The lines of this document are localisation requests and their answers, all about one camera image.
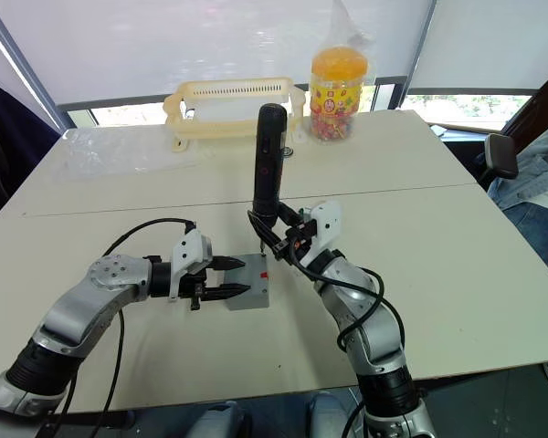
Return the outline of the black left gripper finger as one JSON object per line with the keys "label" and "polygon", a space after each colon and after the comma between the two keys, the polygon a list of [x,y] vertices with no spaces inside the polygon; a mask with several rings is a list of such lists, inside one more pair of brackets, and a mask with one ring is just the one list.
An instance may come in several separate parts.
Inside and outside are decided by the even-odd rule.
{"label": "black left gripper finger", "polygon": [[214,271],[229,271],[242,268],[246,263],[233,256],[215,255],[211,261],[211,269]]}
{"label": "black left gripper finger", "polygon": [[239,283],[222,284],[217,287],[206,287],[204,289],[204,301],[227,300],[243,294],[250,290],[250,285]]}

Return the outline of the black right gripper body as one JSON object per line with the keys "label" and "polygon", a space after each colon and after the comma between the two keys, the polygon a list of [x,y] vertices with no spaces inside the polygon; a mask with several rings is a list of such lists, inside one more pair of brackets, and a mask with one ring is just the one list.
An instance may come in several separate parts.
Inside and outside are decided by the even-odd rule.
{"label": "black right gripper body", "polygon": [[277,261],[285,261],[296,266],[311,249],[315,236],[315,220],[305,220],[300,215],[282,215],[278,218],[288,228],[285,237],[273,246],[273,255]]}

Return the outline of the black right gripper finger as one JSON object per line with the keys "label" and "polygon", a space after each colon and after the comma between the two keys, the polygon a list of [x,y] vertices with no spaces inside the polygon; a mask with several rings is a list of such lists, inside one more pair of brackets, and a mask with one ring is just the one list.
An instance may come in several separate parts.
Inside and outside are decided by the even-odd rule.
{"label": "black right gripper finger", "polygon": [[278,218],[288,227],[295,227],[302,223],[302,216],[283,202],[279,202],[278,205]]}
{"label": "black right gripper finger", "polygon": [[267,246],[276,260],[287,259],[287,241],[278,237],[268,226],[251,210],[248,211],[248,220],[257,234],[260,243]]}

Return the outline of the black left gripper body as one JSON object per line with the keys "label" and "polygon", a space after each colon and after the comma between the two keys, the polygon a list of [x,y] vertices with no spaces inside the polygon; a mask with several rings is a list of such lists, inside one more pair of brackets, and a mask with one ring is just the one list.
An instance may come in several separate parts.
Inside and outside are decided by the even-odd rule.
{"label": "black left gripper body", "polygon": [[206,298],[207,270],[213,268],[213,262],[189,266],[179,280],[177,296],[190,300],[190,309],[197,311],[200,303]]}

